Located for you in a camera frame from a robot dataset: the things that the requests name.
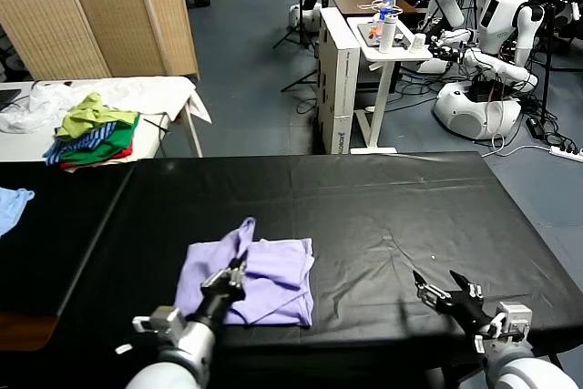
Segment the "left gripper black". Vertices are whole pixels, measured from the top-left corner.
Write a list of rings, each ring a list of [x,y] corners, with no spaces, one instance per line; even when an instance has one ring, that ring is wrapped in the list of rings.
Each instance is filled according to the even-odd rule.
[[[231,288],[235,289],[235,299],[244,299],[245,274],[248,251],[232,259],[226,268],[216,271],[201,284],[202,301],[193,313],[193,321],[209,328],[221,328],[233,300]]]

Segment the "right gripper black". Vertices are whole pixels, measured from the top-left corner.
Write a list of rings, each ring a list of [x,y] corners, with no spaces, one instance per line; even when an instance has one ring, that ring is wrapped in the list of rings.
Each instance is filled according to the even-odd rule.
[[[459,272],[453,270],[449,272],[466,295],[453,295],[451,298],[449,292],[430,284],[418,271],[413,271],[417,297],[429,307],[443,304],[444,313],[452,316],[465,334],[476,334],[493,319],[483,310],[482,287]]]

